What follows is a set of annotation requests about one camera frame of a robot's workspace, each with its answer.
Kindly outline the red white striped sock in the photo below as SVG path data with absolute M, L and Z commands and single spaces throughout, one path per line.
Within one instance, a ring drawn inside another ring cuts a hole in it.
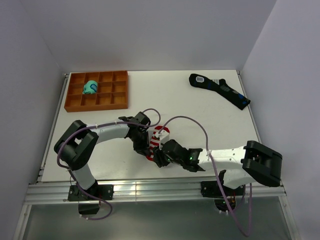
M 152 135 L 150 137 L 150 140 L 149 140 L 149 156 L 147 156 L 146 158 L 149 160 L 149 161 L 152 161 L 153 162 L 153 157 L 154 157 L 154 154 L 153 154 L 153 148 L 155 147 L 159 147 L 159 149 L 162 148 L 162 145 L 163 144 L 160 144 L 156 138 L 156 134 L 162 129 L 162 125 L 158 125 L 156 126 L 152 131 Z M 167 127 L 164 127 L 163 130 L 167 131 L 170 133 L 170 130 L 167 128 Z

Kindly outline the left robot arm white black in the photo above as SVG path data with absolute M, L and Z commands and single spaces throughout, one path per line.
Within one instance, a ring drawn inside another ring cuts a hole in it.
M 151 120 L 143 113 L 136 116 L 119 117 L 103 127 L 89 126 L 81 120 L 74 121 L 54 146 L 59 159 L 67 164 L 68 170 L 80 186 L 79 194 L 86 200 L 98 195 L 98 182 L 92 175 L 88 161 L 96 145 L 113 140 L 129 138 L 133 150 L 150 156 L 149 134 Z

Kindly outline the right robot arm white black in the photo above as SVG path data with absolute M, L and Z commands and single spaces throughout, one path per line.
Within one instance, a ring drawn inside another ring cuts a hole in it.
M 222 195 L 253 182 L 267 187 L 281 183 L 282 155 L 254 140 L 237 148 L 207 151 L 187 149 L 171 139 L 155 146 L 152 153 L 152 161 L 160 168 L 172 163 L 192 173 L 213 172 L 215 164 L 220 179 L 216 189 Z

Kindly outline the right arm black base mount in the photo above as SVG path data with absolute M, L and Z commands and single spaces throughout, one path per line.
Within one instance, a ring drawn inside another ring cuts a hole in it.
M 204 198 L 213 198 L 215 207 L 221 212 L 227 212 L 229 209 L 227 207 L 227 202 L 224 200 L 223 195 L 220 191 L 217 181 L 202 181 L 200 183 L 201 190 L 200 193 Z M 241 185 L 236 189 L 225 187 L 222 185 L 226 198 L 230 204 L 232 210 L 237 207 L 236 197 L 241 196 L 241 201 L 243 201 L 245 196 L 245 187 Z

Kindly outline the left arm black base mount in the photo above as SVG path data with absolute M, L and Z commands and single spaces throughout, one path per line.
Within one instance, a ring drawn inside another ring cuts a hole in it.
M 109 203 L 113 199 L 114 186 L 112 184 L 93 184 L 89 189 L 80 189 L 78 184 L 71 185 L 67 197 L 68 202 L 78 202 L 78 213 L 80 217 L 97 221 L 109 217 L 113 211 Z M 96 216 L 102 206 L 107 205 L 109 212 L 104 216 Z

